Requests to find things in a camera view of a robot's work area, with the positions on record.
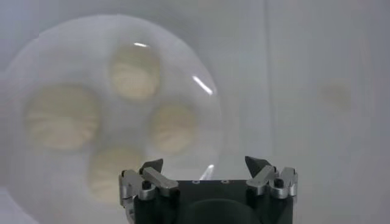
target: metal bracket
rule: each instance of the metal bracket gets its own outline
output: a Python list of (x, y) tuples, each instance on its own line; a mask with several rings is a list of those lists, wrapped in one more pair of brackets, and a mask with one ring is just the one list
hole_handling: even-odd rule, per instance
[(287, 196), (296, 196), (298, 191), (298, 173), (295, 169), (286, 167), (279, 177), (269, 182), (271, 195), (274, 198), (284, 199)]
[(161, 195), (164, 197), (170, 197), (173, 192), (179, 189), (179, 182), (164, 177), (151, 167), (143, 170), (143, 178), (159, 188)]
[(144, 179), (134, 170), (125, 170), (119, 176), (119, 199), (128, 220), (134, 220), (133, 197), (142, 190)]
[(276, 168), (270, 165), (265, 166), (262, 170), (253, 178), (246, 181), (246, 184), (251, 189), (255, 189), (256, 196), (263, 195), (265, 193), (268, 182), (273, 180), (277, 175)]

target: white surface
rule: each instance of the white surface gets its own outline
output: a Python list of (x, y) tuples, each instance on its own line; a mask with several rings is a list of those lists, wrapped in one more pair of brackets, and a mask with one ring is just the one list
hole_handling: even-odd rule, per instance
[[(246, 177), (241, 158), (268, 150), (300, 172), (298, 223), (388, 223), (389, 1), (200, 1), (3, 0), (0, 64), (60, 21), (118, 12), (153, 20), (197, 52), (234, 117), (217, 177)], [(350, 88), (350, 111), (320, 100), (317, 87), (333, 83)]]
[[(160, 54), (161, 86), (152, 100), (129, 102), (113, 90), (109, 63), (117, 48), (145, 42)], [(90, 155), (113, 131), (132, 129), (127, 139), (139, 136), (134, 144), (140, 145), (145, 161), (163, 158), (162, 172), (168, 178), (196, 180), (210, 164), (218, 163), (222, 117), (211, 76), (185, 43), (150, 22), (122, 15), (69, 21), (28, 44), (7, 73), (13, 86), (9, 92), (13, 150), (8, 157), (7, 185), (15, 201), (41, 223), (122, 223), (126, 219), (120, 215), (120, 206), (101, 205), (86, 187)], [(83, 85), (101, 100), (101, 137), (85, 144), (81, 152), (38, 150), (26, 138), (23, 114), (29, 97), (53, 83)], [(148, 141), (150, 115), (161, 104), (180, 101), (191, 105), (198, 117), (196, 138), (183, 153), (162, 153)]]

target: white background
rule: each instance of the white background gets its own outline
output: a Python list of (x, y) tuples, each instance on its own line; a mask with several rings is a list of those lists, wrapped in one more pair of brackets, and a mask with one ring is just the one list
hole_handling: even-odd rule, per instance
[[(298, 223), (387, 223), (390, 2), (221, 2), (1, 0), (0, 70), (62, 21), (97, 13), (149, 19), (186, 41), (216, 79), (230, 118), (217, 177), (245, 178), (243, 156), (264, 156), (300, 173)], [(10, 149), (7, 101), (0, 98), (1, 150)], [(3, 209), (3, 195), (0, 221), (19, 217)]]

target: stain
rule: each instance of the stain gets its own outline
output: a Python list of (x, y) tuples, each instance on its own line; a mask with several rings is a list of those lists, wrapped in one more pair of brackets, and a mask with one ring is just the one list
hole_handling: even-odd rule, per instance
[(320, 94), (327, 105), (339, 112), (349, 112), (352, 107), (351, 90), (343, 83), (329, 83), (321, 86)]

